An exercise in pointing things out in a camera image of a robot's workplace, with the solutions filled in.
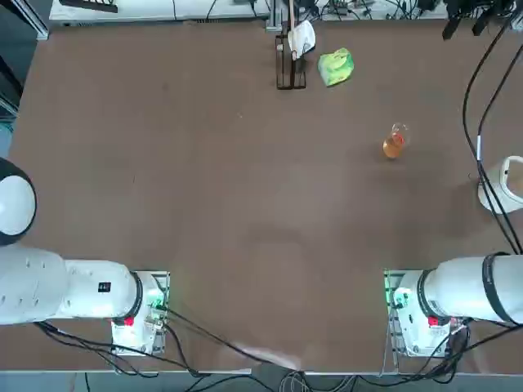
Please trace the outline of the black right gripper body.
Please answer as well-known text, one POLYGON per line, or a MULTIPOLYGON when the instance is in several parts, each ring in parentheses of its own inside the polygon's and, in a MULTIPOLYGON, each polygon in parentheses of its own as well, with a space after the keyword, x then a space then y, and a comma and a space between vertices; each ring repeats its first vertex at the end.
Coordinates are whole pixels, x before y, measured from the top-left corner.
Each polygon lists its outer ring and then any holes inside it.
POLYGON ((448 17, 472 17, 486 12, 497 16, 501 12, 500 1, 490 0, 445 0, 448 17))

